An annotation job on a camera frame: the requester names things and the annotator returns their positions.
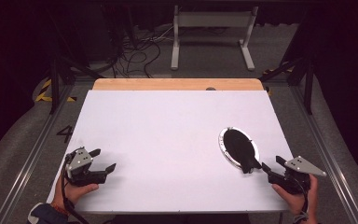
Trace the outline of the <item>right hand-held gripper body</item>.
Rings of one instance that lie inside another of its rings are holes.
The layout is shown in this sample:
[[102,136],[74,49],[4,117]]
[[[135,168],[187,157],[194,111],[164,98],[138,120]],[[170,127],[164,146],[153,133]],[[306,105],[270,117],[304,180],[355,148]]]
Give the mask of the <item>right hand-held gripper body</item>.
[[327,172],[321,170],[301,156],[286,161],[284,175],[268,175],[270,184],[277,184],[292,195],[305,194],[310,189],[310,174],[327,176]]

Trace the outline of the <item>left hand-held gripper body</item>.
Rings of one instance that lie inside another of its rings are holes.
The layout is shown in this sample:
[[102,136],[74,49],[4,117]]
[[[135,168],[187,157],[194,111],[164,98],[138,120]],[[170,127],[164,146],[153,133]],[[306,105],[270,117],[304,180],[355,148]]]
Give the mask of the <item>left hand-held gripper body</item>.
[[89,184],[103,184],[107,175],[104,171],[91,171],[93,158],[88,151],[80,147],[66,155],[64,176],[70,184],[77,187]]

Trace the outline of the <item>person's left hand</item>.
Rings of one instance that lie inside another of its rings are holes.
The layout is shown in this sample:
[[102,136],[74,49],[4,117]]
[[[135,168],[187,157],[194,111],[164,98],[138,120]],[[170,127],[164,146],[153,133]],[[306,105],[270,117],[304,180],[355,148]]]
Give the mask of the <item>person's left hand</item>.
[[89,184],[87,186],[77,187],[71,185],[67,181],[64,181],[64,183],[62,183],[62,178],[59,177],[56,183],[56,188],[55,188],[55,193],[52,203],[55,203],[59,207],[65,209],[63,197],[66,197],[73,205],[76,205],[81,197],[83,197],[84,195],[90,192],[93,192],[94,190],[97,190],[98,188],[99,188],[98,184]]

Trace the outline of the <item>person's right hand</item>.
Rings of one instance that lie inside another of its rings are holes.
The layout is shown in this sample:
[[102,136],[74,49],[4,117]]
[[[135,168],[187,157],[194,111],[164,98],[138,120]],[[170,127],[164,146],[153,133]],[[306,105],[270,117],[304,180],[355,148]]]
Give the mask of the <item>person's right hand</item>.
[[[277,184],[272,184],[276,193],[286,201],[290,212],[294,216],[299,216],[305,202],[303,195],[292,195]],[[318,179],[310,175],[310,190],[308,191],[308,215],[307,221],[301,221],[301,224],[317,224],[317,205],[318,205]]]

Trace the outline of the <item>orange wristband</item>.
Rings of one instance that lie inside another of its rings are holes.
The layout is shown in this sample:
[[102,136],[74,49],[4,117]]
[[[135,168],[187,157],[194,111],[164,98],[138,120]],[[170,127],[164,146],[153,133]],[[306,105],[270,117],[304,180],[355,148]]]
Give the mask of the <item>orange wristband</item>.
[[63,214],[67,217],[69,217],[71,215],[66,209],[59,207],[56,203],[51,203],[50,206],[52,208],[54,208],[60,214]]

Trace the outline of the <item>white board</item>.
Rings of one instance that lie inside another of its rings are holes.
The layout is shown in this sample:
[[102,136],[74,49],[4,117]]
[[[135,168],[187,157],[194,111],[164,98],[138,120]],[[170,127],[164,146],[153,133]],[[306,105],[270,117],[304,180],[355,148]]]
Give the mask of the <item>white board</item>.
[[255,170],[223,155],[226,127],[247,133],[275,171],[292,153],[265,91],[89,91],[67,149],[100,149],[91,167],[116,167],[76,205],[88,213],[282,211],[285,202]]

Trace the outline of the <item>yellow and black floor tape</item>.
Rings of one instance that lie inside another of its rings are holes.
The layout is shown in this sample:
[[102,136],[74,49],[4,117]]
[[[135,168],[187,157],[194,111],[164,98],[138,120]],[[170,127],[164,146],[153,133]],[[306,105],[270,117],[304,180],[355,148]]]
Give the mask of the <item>yellow and black floor tape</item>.
[[[51,87],[51,78],[48,78],[45,83],[42,85],[40,92],[36,95],[36,102],[52,102],[52,96],[47,96],[48,89]],[[76,102],[77,97],[68,96],[66,97],[66,102]]]

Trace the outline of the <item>black metal stand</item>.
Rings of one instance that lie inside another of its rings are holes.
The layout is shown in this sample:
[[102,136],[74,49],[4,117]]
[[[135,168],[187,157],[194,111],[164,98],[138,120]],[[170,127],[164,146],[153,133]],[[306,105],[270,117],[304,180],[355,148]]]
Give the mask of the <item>black metal stand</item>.
[[286,82],[290,86],[297,86],[302,79],[305,79],[305,90],[303,96],[303,103],[306,108],[306,111],[311,115],[311,96],[312,96],[312,86],[313,86],[313,64],[311,58],[298,58],[294,59],[291,62],[283,63],[278,68],[267,72],[265,75],[262,75],[259,80],[261,82],[267,81],[276,77],[277,75],[283,73],[284,71],[292,68],[292,72],[289,77],[286,79]]
[[57,49],[54,49],[50,54],[50,75],[51,90],[52,90],[52,106],[50,114],[54,114],[60,103],[60,88],[59,79],[61,78],[65,85],[73,85],[75,83],[75,73],[71,70],[71,67],[76,68],[81,73],[93,77],[95,79],[103,78],[98,73],[88,69],[86,66],[77,63],[67,56],[63,56]]

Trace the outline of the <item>white metal stand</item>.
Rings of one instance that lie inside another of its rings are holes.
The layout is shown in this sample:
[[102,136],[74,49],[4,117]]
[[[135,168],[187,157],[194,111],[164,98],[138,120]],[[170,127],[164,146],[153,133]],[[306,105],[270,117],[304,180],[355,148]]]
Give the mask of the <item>white metal stand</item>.
[[179,68],[179,54],[180,54],[180,27],[223,27],[223,28],[244,28],[246,30],[243,39],[239,40],[241,53],[247,69],[249,71],[255,70],[255,65],[251,57],[248,44],[255,26],[258,7],[253,7],[249,11],[241,12],[216,12],[216,11],[181,11],[179,6],[174,7],[173,13],[173,45],[172,45],[172,61],[171,69],[177,70]]

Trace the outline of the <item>aluminium floor rail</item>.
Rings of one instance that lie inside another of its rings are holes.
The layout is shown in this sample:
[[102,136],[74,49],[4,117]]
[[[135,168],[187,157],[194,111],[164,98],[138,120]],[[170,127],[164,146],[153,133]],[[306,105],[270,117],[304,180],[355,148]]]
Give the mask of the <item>aluminium floor rail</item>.
[[59,99],[56,101],[57,105],[52,114],[48,115],[41,133],[38,135],[32,150],[27,157],[27,160],[22,165],[19,174],[17,175],[10,192],[8,193],[5,201],[0,208],[0,224],[7,224],[8,219],[13,213],[13,210],[19,201],[33,171],[40,158],[43,146],[47,142],[48,135],[54,125],[57,117],[59,116],[67,97],[71,93],[73,85],[66,85],[62,87],[62,92],[59,94]]
[[346,180],[345,175],[342,173],[340,167],[338,166],[334,155],[328,149],[315,118],[308,113],[306,107],[303,105],[304,98],[300,89],[298,87],[290,87],[290,92],[295,98],[295,101],[299,106],[305,121],[310,127],[312,136],[316,142],[317,149],[324,163],[326,172],[328,173],[328,176],[332,181],[332,184],[344,206],[344,209],[351,221],[351,224],[358,224],[358,204],[355,201],[355,198]]

